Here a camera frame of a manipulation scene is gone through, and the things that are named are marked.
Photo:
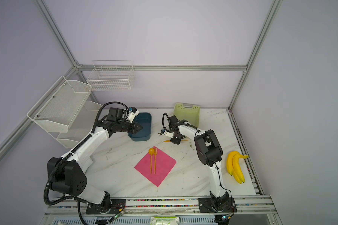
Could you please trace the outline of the yellow plastic spoon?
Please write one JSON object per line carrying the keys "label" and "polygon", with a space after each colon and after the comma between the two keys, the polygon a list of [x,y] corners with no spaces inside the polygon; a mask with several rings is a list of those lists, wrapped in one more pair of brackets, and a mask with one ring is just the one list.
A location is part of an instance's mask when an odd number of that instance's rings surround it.
{"label": "yellow plastic spoon", "polygon": [[153,169],[153,155],[155,153],[155,149],[154,148],[150,148],[149,151],[149,156],[150,156],[150,174],[152,174],[152,169]]}

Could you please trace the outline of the pink paper napkin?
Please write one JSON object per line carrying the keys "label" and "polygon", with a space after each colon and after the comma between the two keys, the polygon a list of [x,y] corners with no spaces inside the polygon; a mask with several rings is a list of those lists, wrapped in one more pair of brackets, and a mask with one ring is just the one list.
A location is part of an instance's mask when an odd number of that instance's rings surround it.
{"label": "pink paper napkin", "polygon": [[134,168],[152,184],[159,187],[176,163],[175,159],[153,146]]}

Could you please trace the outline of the yellow plastic fork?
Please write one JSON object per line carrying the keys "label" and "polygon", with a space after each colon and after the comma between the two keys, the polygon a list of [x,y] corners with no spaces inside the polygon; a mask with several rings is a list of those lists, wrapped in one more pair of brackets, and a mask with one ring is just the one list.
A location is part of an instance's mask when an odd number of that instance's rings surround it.
{"label": "yellow plastic fork", "polygon": [[156,174],[156,161],[157,161],[157,148],[154,148],[155,151],[154,151],[154,174]]}

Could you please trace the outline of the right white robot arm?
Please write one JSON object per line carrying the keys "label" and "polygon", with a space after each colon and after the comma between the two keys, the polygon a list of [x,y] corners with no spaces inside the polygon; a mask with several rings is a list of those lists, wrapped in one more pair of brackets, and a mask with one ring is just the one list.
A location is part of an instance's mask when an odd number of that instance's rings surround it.
{"label": "right white robot arm", "polygon": [[213,212],[224,211],[232,206],[232,192],[222,185],[220,169],[223,150],[215,132],[211,129],[200,129],[186,120],[179,120],[176,116],[162,115],[161,134],[170,138],[170,142],[179,145],[186,137],[194,142],[199,161],[209,171],[210,202]]}

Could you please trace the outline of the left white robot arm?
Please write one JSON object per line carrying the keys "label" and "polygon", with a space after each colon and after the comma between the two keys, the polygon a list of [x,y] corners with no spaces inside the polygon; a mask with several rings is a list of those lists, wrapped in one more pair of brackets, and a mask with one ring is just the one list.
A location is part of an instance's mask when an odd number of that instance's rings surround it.
{"label": "left white robot arm", "polygon": [[91,185],[85,175],[93,162],[91,156],[113,134],[136,134],[143,127],[134,121],[139,115],[139,110],[135,107],[111,107],[108,114],[101,117],[103,109],[99,109],[92,130],[79,144],[60,158],[48,161],[48,180],[43,193],[46,205],[52,206],[74,199],[96,207],[102,213],[111,209],[110,194]]}

